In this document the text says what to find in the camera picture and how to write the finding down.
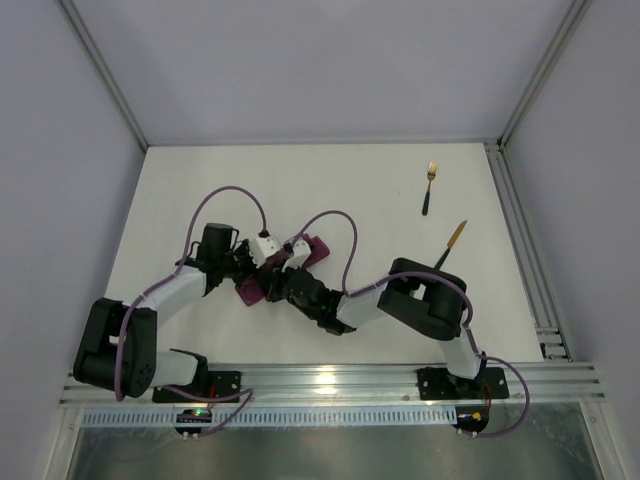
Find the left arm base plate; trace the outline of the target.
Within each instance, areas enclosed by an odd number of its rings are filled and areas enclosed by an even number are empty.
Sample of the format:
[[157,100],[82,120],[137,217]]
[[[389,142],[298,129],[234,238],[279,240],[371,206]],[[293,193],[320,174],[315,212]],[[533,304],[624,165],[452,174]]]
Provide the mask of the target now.
[[152,402],[156,404],[200,402],[238,403],[241,387],[239,371],[202,371],[188,385],[171,385],[171,390],[157,388]]

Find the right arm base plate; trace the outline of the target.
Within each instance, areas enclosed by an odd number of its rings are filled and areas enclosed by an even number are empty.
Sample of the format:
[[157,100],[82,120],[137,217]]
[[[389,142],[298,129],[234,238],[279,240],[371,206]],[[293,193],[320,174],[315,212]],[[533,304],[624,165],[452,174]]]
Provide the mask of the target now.
[[481,400],[486,395],[504,400],[510,396],[499,367],[486,367],[474,379],[456,377],[444,367],[418,369],[416,375],[421,400]]

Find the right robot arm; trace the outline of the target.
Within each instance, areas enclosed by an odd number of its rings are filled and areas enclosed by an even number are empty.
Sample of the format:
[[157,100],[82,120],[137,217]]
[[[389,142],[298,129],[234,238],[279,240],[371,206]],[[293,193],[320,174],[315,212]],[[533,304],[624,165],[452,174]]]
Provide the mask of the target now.
[[456,276],[398,258],[386,276],[355,291],[330,289],[303,268],[269,273],[259,286],[268,302],[285,301],[336,336],[381,318],[396,320],[439,344],[455,389],[484,386],[486,361],[469,330],[473,308],[466,283]]

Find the purple satin napkin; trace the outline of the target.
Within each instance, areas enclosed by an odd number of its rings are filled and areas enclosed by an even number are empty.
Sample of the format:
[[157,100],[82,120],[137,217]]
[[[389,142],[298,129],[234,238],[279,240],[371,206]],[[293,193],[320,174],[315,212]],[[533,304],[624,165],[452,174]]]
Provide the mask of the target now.
[[[303,234],[299,239],[306,240],[312,249],[312,255],[305,262],[302,269],[306,270],[330,255],[329,248],[318,236],[310,237],[307,234]],[[282,267],[291,254],[292,245],[296,241],[285,243],[276,255],[269,258],[261,267],[257,267],[256,272],[243,285],[235,285],[236,293],[245,305],[253,306],[262,300],[266,300],[265,294],[271,275],[276,271],[284,271]]]

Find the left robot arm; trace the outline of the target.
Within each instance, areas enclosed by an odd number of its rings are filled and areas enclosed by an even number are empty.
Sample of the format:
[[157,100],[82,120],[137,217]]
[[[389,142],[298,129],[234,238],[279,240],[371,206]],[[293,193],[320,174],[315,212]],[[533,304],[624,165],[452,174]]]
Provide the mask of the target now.
[[229,225],[209,223],[167,278],[130,302],[96,300],[74,360],[74,379],[109,390],[119,401],[150,389],[158,391],[154,399],[159,402],[215,395],[207,358],[180,349],[161,351],[157,337],[160,326],[224,280],[238,283],[255,271],[249,241],[238,240],[237,233]]

